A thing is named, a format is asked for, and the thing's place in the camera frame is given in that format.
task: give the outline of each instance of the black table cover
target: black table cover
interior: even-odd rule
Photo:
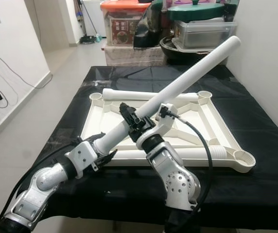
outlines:
[[[158,92],[187,67],[92,67],[38,159],[81,134],[89,95],[105,87]],[[228,128],[256,166],[241,174],[214,169],[213,184],[200,212],[207,227],[278,229],[278,127],[225,66],[216,66],[186,92],[207,90]],[[63,156],[61,151],[53,158]],[[50,166],[54,159],[42,166]],[[189,168],[205,188],[207,168]],[[164,223],[161,179],[150,167],[105,167],[62,184],[50,198],[44,218],[69,216]]]

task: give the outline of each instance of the white pipe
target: white pipe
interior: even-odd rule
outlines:
[[[111,88],[104,88],[102,98],[104,100],[149,100],[158,93],[141,91],[117,91]],[[198,101],[197,93],[185,93],[178,95],[175,100]]]
[[[156,113],[161,103],[168,103],[170,100],[181,94],[197,80],[203,77],[208,71],[226,59],[241,44],[236,36],[231,36],[206,57],[193,65],[167,87],[161,90],[156,96],[147,101],[136,113],[139,117],[151,117]],[[115,128],[109,131],[102,138],[94,142],[95,149],[102,155],[109,154],[110,150],[120,143],[128,135],[129,127],[123,120]]]
[[[177,148],[174,149],[180,158],[207,159],[205,148]],[[209,146],[213,159],[227,159],[226,149],[223,146]],[[118,150],[114,155],[115,159],[143,159],[146,153],[143,150]]]

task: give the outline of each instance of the clear plastic box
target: clear plastic box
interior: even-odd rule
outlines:
[[[181,50],[210,51],[232,36],[237,22],[175,22],[173,43]]]
[[[131,46],[137,24],[151,3],[109,0],[101,4],[108,46]]]

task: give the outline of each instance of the metal bracket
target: metal bracket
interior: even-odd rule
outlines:
[[[73,163],[77,172],[76,178],[78,179],[83,176],[83,170],[98,159],[95,150],[88,141],[81,142],[73,150],[66,153],[65,156]]]
[[[158,121],[158,124],[153,127],[150,130],[147,130],[146,132],[144,132],[136,141],[136,146],[139,150],[142,150],[142,143],[149,137],[155,135],[155,134],[159,134],[161,136],[163,136],[165,133],[167,133],[173,126],[174,123],[174,118],[171,116],[165,116],[165,117],[161,117],[160,116],[160,112],[161,109],[163,107],[168,108],[169,111],[173,112],[173,113],[177,113],[178,110],[177,108],[170,103],[164,104],[162,103],[157,111],[156,117],[155,119]]]
[[[47,191],[43,191],[37,187],[37,178],[50,169],[50,167],[43,168],[32,177],[28,190],[19,195],[11,210],[5,214],[6,218],[26,226],[31,231],[34,229],[45,212],[48,198],[58,188],[58,185],[56,185]]]

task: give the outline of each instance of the floor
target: floor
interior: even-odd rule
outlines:
[[[60,117],[65,112],[91,66],[105,66],[102,44],[79,45],[60,52],[49,64],[53,80],[32,97],[0,134],[0,211],[21,175],[30,167]],[[163,226],[112,221],[51,217],[41,221],[34,233],[161,233]],[[204,233],[229,233],[229,229],[204,228]]]
[[[51,73],[55,74],[76,49],[76,47],[68,47],[60,50],[44,52],[47,65]]]

